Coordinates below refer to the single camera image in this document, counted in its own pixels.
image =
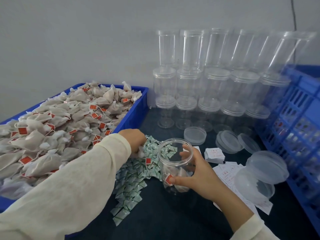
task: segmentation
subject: dark table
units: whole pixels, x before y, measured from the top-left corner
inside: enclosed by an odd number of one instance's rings
[[[175,126],[162,129],[157,126],[158,112],[151,109],[140,130],[146,135],[163,141],[183,138],[183,130]],[[207,133],[206,141],[200,145],[202,155],[206,148],[214,148],[216,133]],[[259,138],[260,147],[265,150]],[[246,164],[250,153],[242,150],[226,154],[225,161]],[[141,192],[142,201],[116,227],[110,210],[118,203],[112,195],[105,208],[83,231],[72,240],[98,239],[230,239],[232,231],[222,212],[212,202],[190,190],[182,197],[173,196],[164,190],[162,182],[155,178],[145,180],[147,187]],[[270,199],[274,204],[270,215],[258,213],[267,227],[281,240],[320,239],[309,219],[299,205],[286,182],[275,185],[275,194]]]

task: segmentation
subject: blue plastic crate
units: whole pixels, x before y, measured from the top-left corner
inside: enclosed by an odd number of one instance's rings
[[[288,185],[320,235],[320,66],[301,65],[284,73],[292,82],[256,131],[266,148],[286,161]]]
[[[74,86],[72,86],[71,88],[78,88],[80,86],[84,85],[84,83],[79,83],[76,84]],[[110,84],[103,84],[106,87],[110,87]],[[123,85],[114,85],[116,88],[121,88],[123,89]],[[131,109],[128,111],[128,113],[126,114],[126,116],[122,119],[122,121],[119,123],[119,125],[116,127],[116,129],[113,131],[113,133],[118,133],[119,131],[123,130],[123,129],[136,129],[139,128],[141,123],[143,122],[144,118],[146,117],[146,114],[149,110],[148,108],[148,103],[147,103],[147,92],[149,90],[149,88],[146,87],[136,87],[136,86],[131,86],[131,88],[134,91],[141,91],[142,96],[133,104],[133,106],[131,107]],[[70,92],[70,88],[65,90],[66,94],[69,94]],[[2,124],[6,124],[8,121],[10,120],[17,120],[20,116],[24,115],[27,111],[32,111],[35,108],[38,108],[40,106],[40,104],[42,104],[44,101],[22,111],[21,113],[16,114],[15,116],[2,121],[0,123],[0,125]],[[10,200],[8,198],[4,198],[0,196],[0,213],[5,211],[13,202],[15,202],[15,200]]]

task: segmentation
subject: cream sleeve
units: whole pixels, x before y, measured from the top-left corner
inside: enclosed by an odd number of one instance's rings
[[[256,214],[244,223],[230,240],[279,240]]]
[[[111,134],[0,214],[0,239],[64,240],[103,210],[131,147]]]

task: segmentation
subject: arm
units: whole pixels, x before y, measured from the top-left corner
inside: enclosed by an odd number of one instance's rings
[[[182,158],[188,157],[189,152],[181,152],[180,155]],[[264,225],[264,222],[219,179],[198,150],[193,150],[193,155],[194,175],[171,178],[171,183],[189,187],[202,197],[215,202],[234,232],[231,239],[278,239]]]
[[[105,137],[0,214],[1,239],[62,240],[84,229],[106,205],[117,170],[144,142],[139,130]]]

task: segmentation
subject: hand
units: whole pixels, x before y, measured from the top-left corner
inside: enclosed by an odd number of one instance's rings
[[[183,145],[183,148],[189,150],[188,146]],[[182,160],[187,158],[190,152],[180,152]],[[191,164],[195,165],[194,174],[192,177],[172,177],[170,182],[175,185],[185,186],[193,189],[202,197],[215,201],[220,190],[226,188],[223,182],[219,179],[210,164],[204,160],[201,153],[197,149],[193,149],[193,158]]]
[[[147,141],[146,136],[139,129],[123,129],[118,134],[129,142],[131,153],[138,152],[139,146],[143,146]]]

